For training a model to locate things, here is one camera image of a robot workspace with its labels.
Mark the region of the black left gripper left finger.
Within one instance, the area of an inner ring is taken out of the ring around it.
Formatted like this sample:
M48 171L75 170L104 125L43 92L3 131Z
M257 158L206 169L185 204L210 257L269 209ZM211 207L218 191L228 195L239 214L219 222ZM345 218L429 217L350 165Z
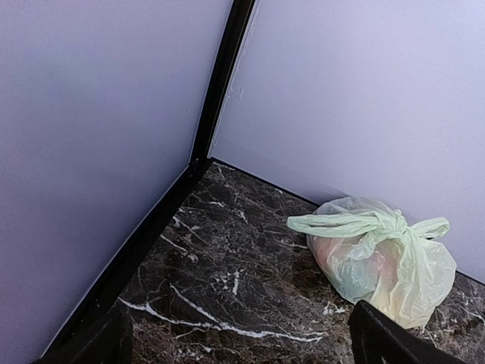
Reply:
M131 363L132 325L120 312L108 313L64 346L45 354L41 363Z

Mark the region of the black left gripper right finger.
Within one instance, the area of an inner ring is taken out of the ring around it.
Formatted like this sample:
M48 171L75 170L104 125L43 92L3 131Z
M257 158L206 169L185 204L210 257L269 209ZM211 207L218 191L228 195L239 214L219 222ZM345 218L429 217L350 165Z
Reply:
M352 354L358 364L432 364L462 361L408 333L370 303L360 300L349 316Z

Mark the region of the light green plastic bag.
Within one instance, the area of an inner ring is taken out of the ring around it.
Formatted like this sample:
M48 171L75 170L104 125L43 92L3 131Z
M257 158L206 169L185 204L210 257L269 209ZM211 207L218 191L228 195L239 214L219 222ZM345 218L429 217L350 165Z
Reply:
M403 328L425 326L452 289L457 265L438 241L449 231L446 218L409 224L398 209L347 196L286 225L306 236L342 298L364 300Z

